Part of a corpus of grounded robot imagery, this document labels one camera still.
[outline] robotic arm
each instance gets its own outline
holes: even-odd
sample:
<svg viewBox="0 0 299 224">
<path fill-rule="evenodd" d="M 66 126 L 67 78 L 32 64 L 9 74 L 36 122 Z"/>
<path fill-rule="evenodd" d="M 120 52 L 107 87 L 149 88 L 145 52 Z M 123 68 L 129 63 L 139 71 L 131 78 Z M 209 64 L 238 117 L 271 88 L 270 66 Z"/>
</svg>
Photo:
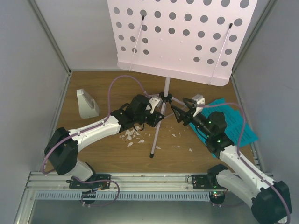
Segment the robotic arm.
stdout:
<svg viewBox="0 0 299 224">
<path fill-rule="evenodd" d="M 164 115 L 155 110 L 161 103 L 159 97 L 148 99 L 144 95 L 137 95 L 130 104 L 124 104 L 120 109 L 113 111 L 108 119 L 104 118 L 69 131 L 61 127 L 54 132 L 44 153 L 47 155 L 58 142 L 78 133 L 60 144 L 49 156 L 49 160 L 59 175 L 70 174 L 81 181 L 94 181 L 96 173 L 87 163 L 77 158 L 78 152 L 95 141 L 131 129 L 135 124 L 146 123 L 155 127 L 164 118 Z"/>
<path fill-rule="evenodd" d="M 227 124 L 221 112 L 213 112 L 206 118 L 200 112 L 204 104 L 202 95 L 192 99 L 183 99 L 189 111 L 185 112 L 176 106 L 171 106 L 177 122 L 183 121 L 184 126 L 192 123 L 207 136 L 207 149 L 218 159 L 228 164 L 237 175 L 234 175 L 222 164 L 208 170 L 208 179 L 212 186 L 225 187 L 242 199 L 250 208 L 261 224 L 273 224 L 286 216 L 286 210 L 279 196 L 273 188 L 283 197 L 292 212 L 291 199 L 288 186 L 283 182 L 275 182 L 256 168 L 241 152 L 237 146 L 224 133 Z M 211 200 L 218 195 L 211 194 Z"/>
</svg>

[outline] perforated metal panel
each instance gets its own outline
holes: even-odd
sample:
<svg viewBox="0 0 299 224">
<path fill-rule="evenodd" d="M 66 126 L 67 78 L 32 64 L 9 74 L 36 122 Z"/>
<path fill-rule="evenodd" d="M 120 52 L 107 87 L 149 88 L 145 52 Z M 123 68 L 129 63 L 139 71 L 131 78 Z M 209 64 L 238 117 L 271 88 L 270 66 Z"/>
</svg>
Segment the perforated metal panel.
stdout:
<svg viewBox="0 0 299 224">
<path fill-rule="evenodd" d="M 95 199 L 113 200 L 117 192 L 97 192 Z M 80 200 L 79 191 L 39 191 L 37 200 Z M 118 200 L 121 201 L 209 201 L 208 192 L 121 192 Z"/>
<path fill-rule="evenodd" d="M 108 0 L 118 66 L 129 70 L 132 63 L 133 71 L 206 84 L 214 74 L 211 84 L 225 85 L 256 2 Z M 145 18 L 132 59 L 142 15 Z M 230 23 L 233 26 L 225 42 Z"/>
</svg>

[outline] white wall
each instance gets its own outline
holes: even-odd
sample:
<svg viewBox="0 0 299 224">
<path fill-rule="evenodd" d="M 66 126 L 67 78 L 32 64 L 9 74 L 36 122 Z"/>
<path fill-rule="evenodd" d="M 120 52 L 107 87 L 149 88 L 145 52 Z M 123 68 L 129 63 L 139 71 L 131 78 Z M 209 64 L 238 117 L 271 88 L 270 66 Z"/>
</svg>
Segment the white wall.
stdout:
<svg viewBox="0 0 299 224">
<path fill-rule="evenodd" d="M 266 172 L 288 184 L 299 223 L 299 1 L 279 0 L 235 77 Z"/>
<path fill-rule="evenodd" d="M 268 2 L 258 0 L 243 45 Z M 107 0 L 36 0 L 36 3 L 72 70 L 118 69 Z"/>
<path fill-rule="evenodd" d="M 25 0 L 0 1 L 0 217 L 13 223 L 47 144 L 66 72 Z"/>
</svg>

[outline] wooden table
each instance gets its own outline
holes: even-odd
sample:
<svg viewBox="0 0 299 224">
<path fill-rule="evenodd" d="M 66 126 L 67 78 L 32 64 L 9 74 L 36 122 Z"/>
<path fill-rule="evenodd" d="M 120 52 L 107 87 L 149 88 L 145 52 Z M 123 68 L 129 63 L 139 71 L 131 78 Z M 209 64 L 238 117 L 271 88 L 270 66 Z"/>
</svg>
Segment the wooden table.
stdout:
<svg viewBox="0 0 299 224">
<path fill-rule="evenodd" d="M 107 93 L 110 83 L 119 75 L 129 74 L 136 77 L 148 94 L 158 94 L 164 89 L 164 77 L 122 71 L 74 72 L 64 100 L 64 106 L 58 127 L 74 129 L 98 121 L 107 115 Z M 85 89 L 98 103 L 100 116 L 81 119 L 76 97 L 77 89 Z M 237 102 L 232 83 L 223 87 L 208 86 L 194 82 L 172 79 L 169 93 L 176 98 L 192 98 L 196 94 L 205 97 L 206 104 L 225 98 L 227 102 Z M 142 94 L 139 85 L 130 78 L 117 80 L 111 92 L 111 109 L 119 109 L 124 103 L 130 103 L 137 94 Z M 167 106 L 166 115 L 172 113 Z M 145 130 L 138 131 L 132 140 L 126 140 L 125 133 L 101 139 L 82 150 L 78 157 L 88 162 L 97 172 L 146 172 L 146 173 L 206 173 L 209 168 L 221 161 L 213 158 L 206 146 L 198 139 L 190 127 L 178 124 L 174 116 L 161 123 L 160 133 L 153 159 L 150 151 L 155 136 L 155 128 L 148 125 Z M 242 152 L 253 161 L 250 146 L 242 148 Z"/>
</svg>

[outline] gray floor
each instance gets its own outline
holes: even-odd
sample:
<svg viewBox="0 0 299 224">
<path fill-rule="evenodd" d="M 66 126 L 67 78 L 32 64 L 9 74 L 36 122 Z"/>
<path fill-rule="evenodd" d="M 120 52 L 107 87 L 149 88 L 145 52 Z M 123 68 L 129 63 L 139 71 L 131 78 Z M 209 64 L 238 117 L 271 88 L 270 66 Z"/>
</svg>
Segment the gray floor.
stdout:
<svg viewBox="0 0 299 224">
<path fill-rule="evenodd" d="M 240 200 L 227 196 L 226 204 Z M 247 205 L 216 208 L 209 202 L 116 201 L 83 208 L 79 201 L 37 200 L 30 224 L 258 224 Z"/>
</svg>

